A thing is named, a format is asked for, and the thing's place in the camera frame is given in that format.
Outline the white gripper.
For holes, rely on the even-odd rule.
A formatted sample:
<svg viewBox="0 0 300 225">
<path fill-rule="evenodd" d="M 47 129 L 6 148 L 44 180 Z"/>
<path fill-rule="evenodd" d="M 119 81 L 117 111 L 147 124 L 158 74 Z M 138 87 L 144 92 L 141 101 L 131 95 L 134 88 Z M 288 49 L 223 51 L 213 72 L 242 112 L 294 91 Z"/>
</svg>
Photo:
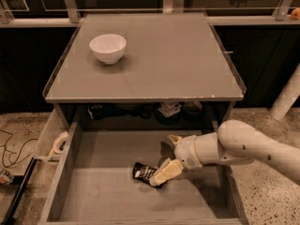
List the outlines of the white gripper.
<svg viewBox="0 0 300 225">
<path fill-rule="evenodd" d="M 173 152 L 177 159 L 171 160 L 167 158 L 154 172 L 149 179 L 149 183 L 153 187 L 160 186 L 181 174 L 184 167 L 188 170 L 193 170 L 203 166 L 196 154 L 196 135 L 187 137 L 168 135 L 167 138 L 171 142 L 171 148 L 174 149 Z"/>
</svg>

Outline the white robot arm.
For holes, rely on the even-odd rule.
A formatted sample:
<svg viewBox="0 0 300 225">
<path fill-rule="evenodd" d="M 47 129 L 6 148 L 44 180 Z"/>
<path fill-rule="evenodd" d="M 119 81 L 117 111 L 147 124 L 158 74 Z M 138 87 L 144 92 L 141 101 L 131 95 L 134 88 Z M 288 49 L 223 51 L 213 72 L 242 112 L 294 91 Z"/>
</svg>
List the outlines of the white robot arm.
<svg viewBox="0 0 300 225">
<path fill-rule="evenodd" d="M 253 159 L 273 168 L 298 184 L 300 182 L 300 149 L 278 142 L 255 127 L 239 121 L 224 121 L 216 132 L 201 136 L 169 135 L 175 159 L 167 158 L 150 177 L 156 187 L 173 179 L 183 170 L 204 165 L 233 165 Z"/>
</svg>

